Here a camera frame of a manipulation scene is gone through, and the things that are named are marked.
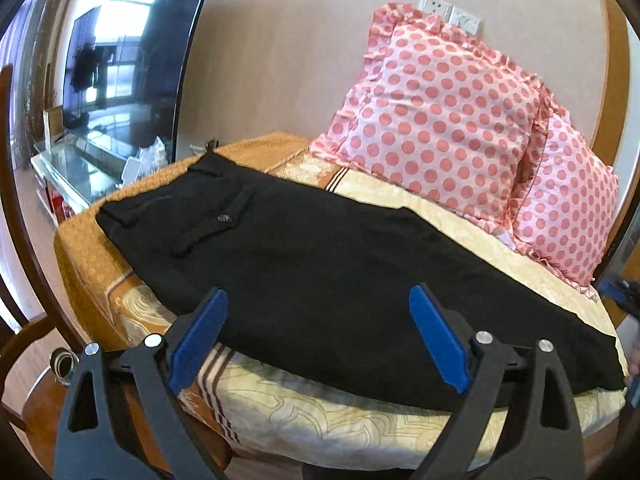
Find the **person's right hand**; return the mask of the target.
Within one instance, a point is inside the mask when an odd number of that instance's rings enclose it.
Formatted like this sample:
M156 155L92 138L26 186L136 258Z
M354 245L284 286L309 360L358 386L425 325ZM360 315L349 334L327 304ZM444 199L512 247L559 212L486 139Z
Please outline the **person's right hand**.
M627 354L628 372L631 376L640 374L640 334L637 334L632 341Z

